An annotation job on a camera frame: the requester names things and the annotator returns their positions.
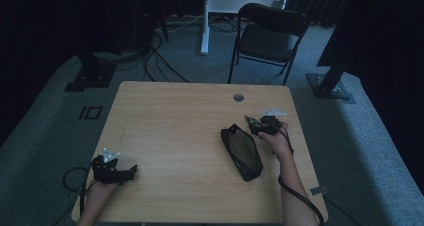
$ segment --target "tripod base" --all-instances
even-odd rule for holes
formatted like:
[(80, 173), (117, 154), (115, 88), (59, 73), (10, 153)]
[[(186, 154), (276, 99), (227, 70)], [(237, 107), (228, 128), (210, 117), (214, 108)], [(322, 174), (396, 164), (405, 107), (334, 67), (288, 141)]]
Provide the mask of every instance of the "tripod base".
[(87, 77), (84, 66), (78, 72), (74, 82), (68, 83), (65, 92), (83, 92), (85, 88), (107, 88), (112, 80), (116, 64), (98, 63), (101, 70), (94, 77)]
[(314, 95), (316, 98), (329, 98), (329, 99), (341, 99), (344, 103), (347, 104), (356, 104), (355, 99), (351, 93), (348, 93), (341, 81), (339, 81), (330, 92), (321, 91), (320, 84), (322, 79), (325, 77), (325, 74), (306, 74), (309, 84), (312, 87)]

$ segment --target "chair leg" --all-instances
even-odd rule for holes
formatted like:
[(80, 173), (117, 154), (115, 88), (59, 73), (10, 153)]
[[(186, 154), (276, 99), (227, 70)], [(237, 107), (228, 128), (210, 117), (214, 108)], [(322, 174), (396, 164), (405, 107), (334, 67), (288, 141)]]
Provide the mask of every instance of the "chair leg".
[(231, 77), (233, 76), (233, 69), (234, 69), (234, 61), (235, 61), (237, 53), (238, 53), (237, 47), (236, 45), (234, 45), (233, 55), (231, 57), (230, 74), (228, 75), (228, 84), (231, 84)]
[(286, 85), (287, 83), (287, 79), (289, 78), (292, 65), (293, 65), (293, 59), (290, 60), (289, 67), (287, 68), (286, 76), (284, 76), (283, 85)]
[(237, 61), (236, 61), (236, 65), (239, 65), (239, 60), (240, 60), (240, 51), (238, 51), (238, 50), (236, 49), (236, 52), (237, 52)]
[(282, 75), (282, 74), (283, 74), (283, 72), (284, 72), (284, 70), (286, 69), (287, 64), (288, 64), (289, 62), (290, 62), (290, 61), (287, 61), (287, 62), (284, 64), (284, 66), (283, 66), (283, 68), (281, 69), (281, 71), (280, 71), (279, 75)]

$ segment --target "black case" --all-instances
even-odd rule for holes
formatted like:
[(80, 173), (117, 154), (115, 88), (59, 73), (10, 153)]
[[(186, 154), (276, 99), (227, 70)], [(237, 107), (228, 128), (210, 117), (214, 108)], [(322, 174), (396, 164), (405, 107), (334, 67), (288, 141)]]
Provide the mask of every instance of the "black case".
[(221, 139), (244, 181), (261, 175), (263, 164), (252, 136), (236, 124), (221, 130)]

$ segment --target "person's right hand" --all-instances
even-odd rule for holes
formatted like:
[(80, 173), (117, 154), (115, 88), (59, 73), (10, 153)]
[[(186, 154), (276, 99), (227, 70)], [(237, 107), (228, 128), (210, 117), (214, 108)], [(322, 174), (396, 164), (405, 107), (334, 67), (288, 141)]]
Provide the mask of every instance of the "person's right hand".
[[(280, 131), (284, 134), (287, 134), (289, 125), (285, 122), (280, 121), (281, 128)], [(269, 135), (264, 132), (259, 132), (258, 136), (263, 138), (268, 142), (268, 144), (271, 146), (272, 151), (276, 154), (277, 159), (280, 161), (285, 156), (292, 156), (290, 151), (289, 142), (287, 139), (281, 135), (280, 132), (277, 132), (275, 135)]]

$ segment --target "wooden table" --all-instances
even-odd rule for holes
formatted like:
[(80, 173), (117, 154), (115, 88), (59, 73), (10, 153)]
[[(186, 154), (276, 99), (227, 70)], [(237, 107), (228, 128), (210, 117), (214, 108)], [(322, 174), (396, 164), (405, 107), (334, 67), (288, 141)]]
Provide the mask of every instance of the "wooden table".
[[(237, 102), (234, 94), (242, 94)], [(254, 137), (262, 175), (244, 182), (220, 137), (233, 123), (250, 132), (244, 115), (260, 118), (276, 108), (287, 122), (302, 182), (319, 186), (302, 128), (284, 86), (123, 82), (94, 156), (120, 152), (117, 168), (138, 165), (135, 180), (120, 186), (102, 222), (281, 222), (279, 163), (269, 145)], [(309, 195), (324, 218), (321, 195)], [(77, 200), (72, 218), (79, 218)]]

